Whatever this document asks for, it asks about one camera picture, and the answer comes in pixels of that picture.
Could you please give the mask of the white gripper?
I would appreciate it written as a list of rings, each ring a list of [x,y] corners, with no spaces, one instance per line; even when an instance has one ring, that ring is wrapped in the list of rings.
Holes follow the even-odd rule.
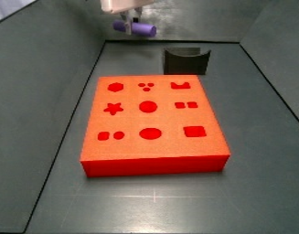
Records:
[[[122,19],[129,21],[130,13],[128,10],[134,9],[136,14],[133,17],[134,23],[141,22],[145,5],[152,5],[156,0],[101,0],[102,10],[110,14],[121,13]]]

